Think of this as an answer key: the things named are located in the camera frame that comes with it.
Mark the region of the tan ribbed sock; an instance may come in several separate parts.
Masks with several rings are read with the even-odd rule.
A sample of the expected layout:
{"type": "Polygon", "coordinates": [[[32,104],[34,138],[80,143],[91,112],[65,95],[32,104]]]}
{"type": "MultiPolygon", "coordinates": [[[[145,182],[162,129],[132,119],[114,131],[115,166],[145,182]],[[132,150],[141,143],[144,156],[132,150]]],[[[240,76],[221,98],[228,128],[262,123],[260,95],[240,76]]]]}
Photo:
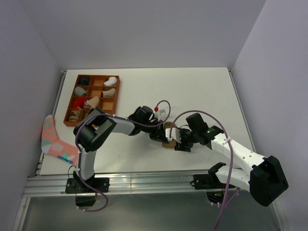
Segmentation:
{"type": "Polygon", "coordinates": [[[162,143],[162,147],[168,149],[174,149],[177,146],[177,143],[180,143],[180,130],[173,125],[172,122],[168,121],[164,124],[164,131],[168,143],[162,143]]]}

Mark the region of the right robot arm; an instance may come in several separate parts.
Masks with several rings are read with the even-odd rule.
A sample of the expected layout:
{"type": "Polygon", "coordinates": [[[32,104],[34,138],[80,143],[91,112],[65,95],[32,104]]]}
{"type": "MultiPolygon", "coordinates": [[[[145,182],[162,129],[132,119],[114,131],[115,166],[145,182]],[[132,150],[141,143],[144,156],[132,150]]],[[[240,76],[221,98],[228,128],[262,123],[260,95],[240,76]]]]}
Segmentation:
{"type": "Polygon", "coordinates": [[[250,192],[260,205],[269,206],[289,188],[276,157],[265,157],[249,150],[228,136],[222,126],[209,127],[199,112],[188,116],[186,121],[188,129],[166,129],[166,138],[175,141],[176,151],[190,152],[198,143],[230,160],[230,164],[219,162],[207,173],[194,175],[191,185],[195,189],[231,186],[250,192]]]}

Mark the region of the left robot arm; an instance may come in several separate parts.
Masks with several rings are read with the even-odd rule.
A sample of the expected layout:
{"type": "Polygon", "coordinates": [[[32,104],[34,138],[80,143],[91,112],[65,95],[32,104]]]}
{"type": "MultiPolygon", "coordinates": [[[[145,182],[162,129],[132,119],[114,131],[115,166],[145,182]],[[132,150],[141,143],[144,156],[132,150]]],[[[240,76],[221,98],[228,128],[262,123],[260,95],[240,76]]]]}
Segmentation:
{"type": "Polygon", "coordinates": [[[76,186],[82,192],[92,190],[96,152],[111,133],[135,136],[145,132],[153,141],[168,143],[163,121],[153,116],[153,110],[147,106],[139,106],[128,118],[109,115],[99,108],[92,109],[73,130],[80,152],[74,173],[74,177],[78,177],[76,186]]]}

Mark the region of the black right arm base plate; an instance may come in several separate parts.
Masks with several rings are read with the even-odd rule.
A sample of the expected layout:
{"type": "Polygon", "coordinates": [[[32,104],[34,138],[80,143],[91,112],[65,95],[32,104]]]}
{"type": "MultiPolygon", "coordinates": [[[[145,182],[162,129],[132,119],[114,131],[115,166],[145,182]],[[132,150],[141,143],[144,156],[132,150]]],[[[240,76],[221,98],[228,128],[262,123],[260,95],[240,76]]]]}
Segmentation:
{"type": "Polygon", "coordinates": [[[225,189],[226,184],[221,183],[215,173],[195,174],[190,185],[196,190],[225,189]]]}

